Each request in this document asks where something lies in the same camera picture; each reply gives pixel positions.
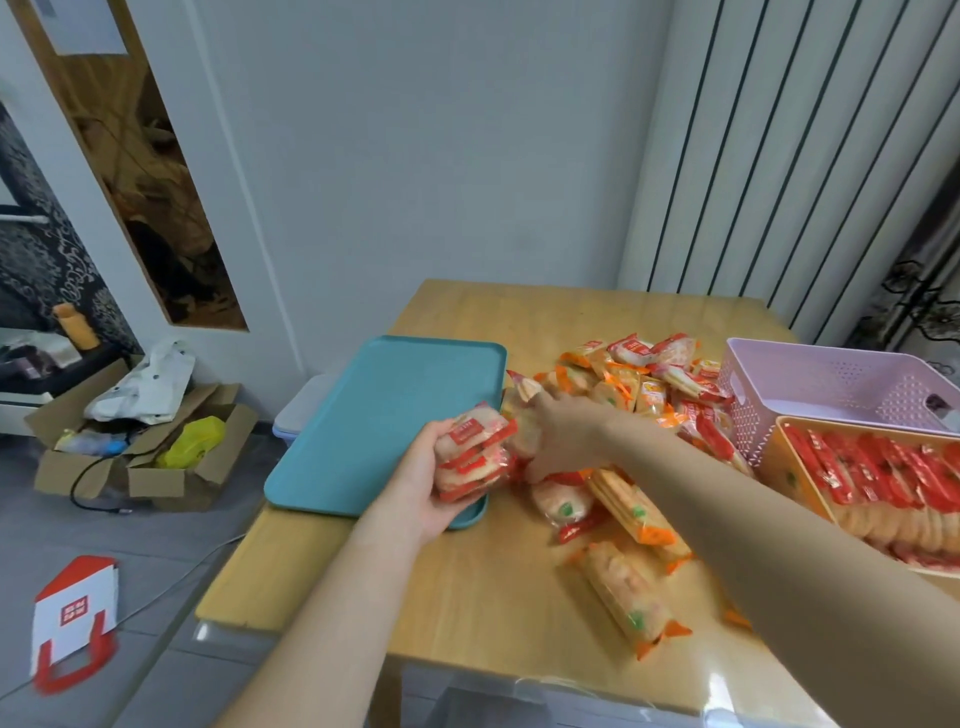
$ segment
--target pink plastic basket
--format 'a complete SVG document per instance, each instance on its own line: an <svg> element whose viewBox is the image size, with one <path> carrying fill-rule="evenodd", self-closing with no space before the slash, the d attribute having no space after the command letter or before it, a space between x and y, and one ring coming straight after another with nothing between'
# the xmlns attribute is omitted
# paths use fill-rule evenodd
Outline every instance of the pink plastic basket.
<svg viewBox="0 0 960 728"><path fill-rule="evenodd" d="M951 432L941 421L951 409L960 415L960 389L905 353L728 339L720 383L734 394L736 446L752 465L779 415L935 434Z"/></svg>

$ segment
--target cardboard flap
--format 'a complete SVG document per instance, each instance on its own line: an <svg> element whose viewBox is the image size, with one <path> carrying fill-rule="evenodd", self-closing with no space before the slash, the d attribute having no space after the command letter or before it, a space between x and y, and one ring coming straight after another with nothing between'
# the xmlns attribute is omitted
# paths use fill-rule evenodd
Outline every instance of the cardboard flap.
<svg viewBox="0 0 960 728"><path fill-rule="evenodd" d="M34 486L42 493L69 496L74 481L84 472L84 468L96 463L100 458L90 455L77 455L72 452L47 450L40 458L36 469ZM78 498L97 497L107 485L111 470L117 465L116 459L97 463L84 473L74 491Z"/></svg>
<svg viewBox="0 0 960 728"><path fill-rule="evenodd" d="M175 429L182 425L201 404L217 391L218 386L217 384L204 384L199 387L194 387L187 392L183 397L183 401L180 403L177 414L174 415L174 419L168 423L163 423L163 425L148 427L143 434L136 438L133 444L127 448L125 454L144 455L159 448Z"/></svg>
<svg viewBox="0 0 960 728"><path fill-rule="evenodd" d="M213 393L207 404L233 404L240 392L239 384L221 384Z"/></svg>
<svg viewBox="0 0 960 728"><path fill-rule="evenodd" d="M217 485L226 483L240 456L240 450L253 432L254 425L256 412L246 404L234 404L233 411L227 417L227 434L224 435L223 442L206 454L194 468L194 473Z"/></svg>
<svg viewBox="0 0 960 728"><path fill-rule="evenodd" d="M131 497L183 497L186 493L186 471L141 468L128 474Z"/></svg>
<svg viewBox="0 0 960 728"><path fill-rule="evenodd" d="M53 449L65 429L80 429L84 424L84 408L129 371L126 362L118 359L27 415L23 421L46 448Z"/></svg>

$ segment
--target black cable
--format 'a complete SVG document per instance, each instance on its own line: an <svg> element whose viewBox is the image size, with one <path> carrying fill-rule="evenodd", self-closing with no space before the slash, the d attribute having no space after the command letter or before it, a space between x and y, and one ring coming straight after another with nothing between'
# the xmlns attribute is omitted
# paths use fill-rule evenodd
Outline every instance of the black cable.
<svg viewBox="0 0 960 728"><path fill-rule="evenodd" d="M105 460L112 460L114 457L116 457L116 455L110 455L108 457L98 457L96 460L88 464L83 470L80 471L80 474L74 478L73 484L70 486L70 502L71 503L73 503L75 506L85 511L96 511L98 513L116 513L120 515L127 515L128 513L131 512L130 508L123 508L121 506L101 508L95 505L83 505L77 500L77 486L79 486L80 481L84 479L84 475L86 475L90 471L90 469L93 468L95 465L100 465Z"/></svg>

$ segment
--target white storage container lid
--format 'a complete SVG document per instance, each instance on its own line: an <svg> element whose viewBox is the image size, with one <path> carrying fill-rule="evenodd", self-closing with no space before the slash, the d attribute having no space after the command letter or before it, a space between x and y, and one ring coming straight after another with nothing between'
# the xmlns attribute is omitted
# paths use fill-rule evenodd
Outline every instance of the white storage container lid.
<svg viewBox="0 0 960 728"><path fill-rule="evenodd" d="M274 420L274 431L295 436L303 432L335 381L336 377L332 375L311 377L287 406L280 410Z"/></svg>

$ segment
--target white plastic bag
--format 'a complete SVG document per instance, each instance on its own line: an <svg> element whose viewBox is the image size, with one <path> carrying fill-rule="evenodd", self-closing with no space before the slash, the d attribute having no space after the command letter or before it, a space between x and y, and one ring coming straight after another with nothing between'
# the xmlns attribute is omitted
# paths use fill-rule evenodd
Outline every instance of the white plastic bag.
<svg viewBox="0 0 960 728"><path fill-rule="evenodd" d="M86 406L84 417L97 422L129 418L146 425L174 419L197 357L181 341L162 341L116 386Z"/></svg>

